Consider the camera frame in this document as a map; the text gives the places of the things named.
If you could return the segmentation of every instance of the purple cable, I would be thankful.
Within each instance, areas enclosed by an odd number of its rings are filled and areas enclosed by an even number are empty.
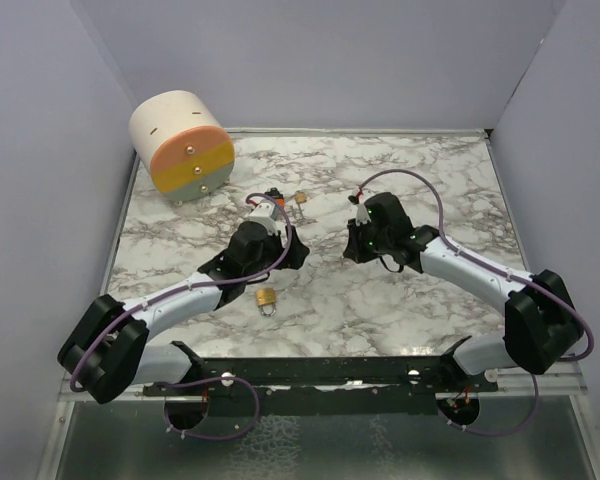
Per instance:
[[[230,381],[230,380],[241,383],[242,385],[247,387],[249,389],[249,391],[251,392],[251,394],[253,395],[253,400],[255,402],[255,406],[253,409],[253,416],[251,417],[251,421],[247,424],[246,427],[244,427],[242,430],[239,430],[230,435],[221,435],[221,436],[205,435],[203,433],[195,433],[195,432],[191,432],[189,430],[178,430],[171,424],[171,420],[169,420],[169,415],[167,414],[167,410],[165,408],[164,418],[165,418],[165,421],[167,422],[167,425],[169,425],[169,430],[167,430],[167,432],[170,430],[173,430],[175,432],[178,432],[181,435],[186,435],[191,438],[197,438],[200,440],[210,440],[212,442],[222,442],[225,440],[235,440],[236,438],[240,438],[243,435],[245,435],[247,432],[249,432],[251,429],[253,429],[253,427],[255,427],[256,423],[258,422],[258,417],[260,416],[260,400],[258,399],[258,392],[256,391],[256,389],[253,388],[253,385],[251,385],[245,379],[239,378],[239,377],[213,377],[213,378],[205,378],[202,380],[197,380],[195,382],[189,382],[189,383],[167,384],[167,386],[171,387],[171,388],[190,388],[190,387],[199,387],[200,385],[206,385],[208,383]]]
[[[451,425],[458,430],[462,430],[463,432],[480,435],[481,437],[505,437],[507,435],[513,435],[514,433],[518,433],[520,430],[525,428],[531,422],[531,420],[533,420],[533,417],[535,417],[536,412],[538,411],[538,406],[540,405],[540,392],[538,391],[538,380],[536,379],[535,375],[531,375],[531,381],[533,381],[534,392],[533,407],[531,408],[529,415],[527,415],[527,418],[525,418],[522,422],[520,422],[519,425],[516,425],[515,427],[511,427],[506,430],[481,430],[479,428],[472,428],[467,425],[460,425],[456,422],[453,422],[449,420],[441,410],[438,410],[438,415],[445,418],[448,425]]]
[[[251,200],[254,197],[259,197],[259,198],[264,198],[265,200],[268,200],[269,202],[273,203],[273,205],[275,206],[275,208],[278,209],[278,211],[282,214],[282,217],[285,221],[286,227],[287,227],[287,242],[285,243],[284,249],[282,250],[282,253],[280,254],[280,257],[278,257],[278,259],[273,262],[271,265],[269,265],[267,268],[265,268],[264,270],[258,272],[258,273],[254,273],[253,275],[248,275],[246,277],[241,277],[241,278],[232,278],[230,280],[218,280],[218,281],[209,281],[209,282],[200,282],[200,283],[195,283],[193,285],[182,285],[180,287],[176,287],[173,288],[171,290],[168,290],[164,293],[162,293],[161,295],[158,295],[157,297],[151,298],[150,300],[147,301],[148,305],[154,305],[157,302],[161,302],[162,300],[165,300],[173,295],[177,295],[178,293],[182,293],[186,290],[191,290],[193,288],[201,288],[201,287],[219,287],[221,285],[235,285],[237,283],[243,283],[243,282],[248,282],[250,280],[255,280],[258,277],[261,277],[262,275],[265,275],[267,273],[269,273],[271,270],[273,270],[274,268],[276,268],[278,265],[280,265],[282,263],[282,261],[284,260],[284,258],[287,256],[287,253],[289,253],[289,249],[291,248],[291,220],[289,219],[289,215],[287,215],[287,212],[284,211],[284,208],[282,208],[282,206],[280,206],[280,204],[278,204],[278,202],[276,202],[273,198],[271,198],[268,195],[264,195],[262,193],[251,193],[247,196],[247,198],[245,199],[245,202],[248,202],[249,200]],[[115,330],[115,328],[120,325],[125,319],[127,319],[129,316],[133,315],[134,313],[140,311],[142,309],[143,305],[136,305],[133,308],[130,308],[129,310],[126,310],[124,313],[122,313],[119,317],[117,317],[115,320],[113,320],[101,333],[100,335],[98,335],[96,337],[96,339],[93,341],[93,343],[91,343],[91,345],[89,345],[89,348],[87,348],[85,350],[85,352],[82,354],[82,357],[80,358],[80,361],[78,361],[78,364],[76,365],[76,368],[74,368],[73,373],[71,374],[71,379],[69,380],[69,388],[71,388],[72,392],[84,392],[85,389],[83,387],[78,387],[77,382],[78,382],[78,377],[80,376],[80,372],[82,371],[82,369],[84,368],[84,366],[86,365],[87,361],[89,360],[89,357],[91,357],[91,355],[93,354],[93,352],[96,350],[96,348],[98,348],[98,345],[100,345],[102,343],[102,341],[107,337],[107,335],[109,335],[113,330]]]
[[[584,320],[584,318],[582,318],[582,316],[578,312],[576,312],[576,310],[571,305],[567,304],[561,298],[558,298],[557,296],[555,296],[549,290],[541,287],[540,285],[533,283],[531,280],[520,277],[518,275],[509,276],[507,274],[507,272],[505,272],[504,270],[500,270],[499,268],[489,265],[488,263],[459,249],[453,243],[451,243],[451,241],[447,238],[447,236],[444,232],[444,209],[443,209],[443,205],[442,205],[442,198],[440,197],[440,194],[438,193],[436,188],[433,186],[433,184],[429,180],[424,178],[422,175],[412,172],[410,170],[403,169],[403,168],[392,168],[389,170],[384,170],[382,172],[376,173],[375,175],[371,175],[364,182],[362,182],[360,184],[360,186],[358,187],[360,192],[362,192],[362,189],[364,187],[366,187],[369,184],[369,182],[375,180],[378,177],[381,177],[382,175],[388,175],[390,173],[404,173],[406,175],[410,175],[410,176],[420,180],[422,183],[424,183],[429,188],[429,190],[431,190],[431,193],[433,193],[433,196],[436,198],[436,203],[438,204],[438,232],[439,232],[440,238],[442,239],[444,244],[448,248],[450,248],[454,253],[456,253],[457,255],[460,255],[461,257],[466,258],[470,262],[473,262],[476,265],[478,265],[492,273],[495,273],[496,275],[499,275],[504,278],[510,278],[511,280],[515,280],[516,282],[520,282],[530,288],[533,288],[537,292],[541,293],[545,297],[547,297],[550,300],[552,300],[553,302],[555,302],[559,307],[567,310],[573,316],[573,318],[576,319],[578,324],[582,327],[582,329],[585,331],[585,333],[587,335],[587,348],[584,350],[584,352],[582,352],[578,355],[574,355],[572,357],[567,357],[567,358],[561,359],[562,361],[582,360],[584,358],[587,358],[589,355],[591,355],[591,352],[593,351],[593,346],[594,346],[593,332],[591,331],[591,327],[589,327],[589,325]],[[481,435],[481,436],[488,436],[488,437],[502,437],[502,436],[512,435],[514,433],[519,432],[524,427],[526,427],[529,424],[529,422],[531,422],[531,420],[533,419],[533,417],[535,416],[535,414],[538,410],[538,405],[540,403],[540,392],[538,390],[538,381],[536,380],[535,375],[531,375],[531,379],[533,381],[533,391],[534,391],[533,408],[532,408],[531,412],[529,413],[529,415],[527,416],[527,418],[525,418],[518,426],[507,429],[507,430],[488,431],[488,430],[474,429],[474,428],[467,427],[467,426],[461,426],[454,422],[451,422],[450,425],[452,425],[456,428],[459,428],[460,430],[469,432],[469,433],[473,433],[473,434]],[[446,418],[446,416],[440,410],[438,410],[438,413]]]

